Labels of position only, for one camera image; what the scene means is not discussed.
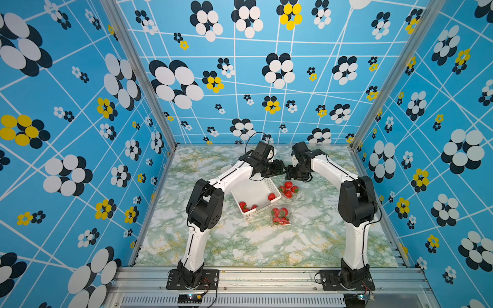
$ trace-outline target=green marble surface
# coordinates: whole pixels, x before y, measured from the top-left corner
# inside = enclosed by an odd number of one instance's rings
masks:
[[[275,147],[275,158],[290,164],[290,145]],[[346,147],[316,147],[357,173]],[[185,251],[188,237],[185,206],[194,183],[199,178],[209,180],[218,176],[222,167],[235,164],[244,152],[244,145],[178,147],[137,266],[176,266]],[[339,267],[346,243],[344,221],[337,211],[339,192],[319,174],[314,173],[313,177],[309,183],[295,182],[300,192],[292,199],[283,196],[276,205],[291,208],[289,226],[273,226],[269,210],[246,220],[233,196],[225,196],[221,220],[212,229],[206,246],[206,266]],[[272,180],[277,186],[285,182],[284,176]],[[372,267],[397,266],[379,223],[370,228],[368,258]]]

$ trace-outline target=red strawberry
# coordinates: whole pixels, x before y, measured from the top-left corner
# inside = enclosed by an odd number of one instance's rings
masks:
[[[287,216],[289,215],[289,211],[287,210],[287,208],[283,207],[280,209],[280,217],[284,217],[285,219],[287,219]]]
[[[282,220],[277,217],[277,216],[274,216],[274,218],[272,218],[272,222],[275,224],[275,225],[278,225],[282,222]]]

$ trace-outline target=black cable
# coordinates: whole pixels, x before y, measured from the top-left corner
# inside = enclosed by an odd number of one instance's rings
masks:
[[[320,274],[320,276],[322,276],[322,273],[321,273],[321,272],[316,272],[316,273],[315,273],[315,276],[313,276],[313,280],[314,280],[316,283],[318,283],[318,284],[323,284],[323,282],[318,282],[318,281],[317,281],[317,274]]]
[[[369,224],[367,224],[366,226],[363,227],[363,249],[361,250],[361,258],[363,259],[363,265],[365,265],[365,257],[364,257],[364,252],[365,252],[365,229],[366,229],[366,227],[368,227],[371,224],[376,224],[377,222],[380,222],[382,220],[382,216],[383,215],[384,214],[382,213],[382,210],[380,209],[380,218],[377,221],[370,222]]]

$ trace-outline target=aluminum frame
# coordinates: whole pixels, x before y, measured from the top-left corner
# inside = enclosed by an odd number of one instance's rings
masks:
[[[392,93],[392,90],[395,88],[397,82],[399,81],[402,72],[407,66],[409,59],[414,55],[419,45],[423,41],[424,37],[430,30],[431,25],[435,21],[436,17],[440,13],[443,5],[447,0],[430,0],[428,6],[424,10],[423,17],[420,19],[420,26],[416,27],[416,31],[411,35],[411,38],[407,41],[406,45],[402,49],[399,58],[395,62],[394,66],[390,70],[390,74],[387,76],[383,86],[381,87],[381,91],[378,93],[378,97],[374,100],[370,109],[366,113],[366,116],[359,126],[356,135],[354,136],[354,140],[352,141],[351,147],[357,147],[361,141],[364,139],[370,127],[373,123],[373,119],[377,115],[377,113],[382,109],[387,98]]]

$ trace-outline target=blue wallpaper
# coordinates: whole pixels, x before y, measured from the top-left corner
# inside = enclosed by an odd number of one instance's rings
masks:
[[[177,142],[194,144],[351,143],[427,3],[118,1]]]
[[[492,307],[491,1],[445,3],[358,147],[441,307]]]
[[[99,307],[169,147],[98,1],[0,13],[0,307]]]

